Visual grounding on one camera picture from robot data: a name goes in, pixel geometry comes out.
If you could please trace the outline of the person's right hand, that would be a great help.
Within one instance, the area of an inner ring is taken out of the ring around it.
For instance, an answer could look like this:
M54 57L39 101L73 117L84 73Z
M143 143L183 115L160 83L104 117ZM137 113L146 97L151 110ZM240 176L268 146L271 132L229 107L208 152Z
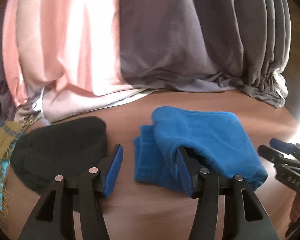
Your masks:
M296 222L300 217L300 196L297 194L294 197L291 212L290 212L290 220L291 222Z

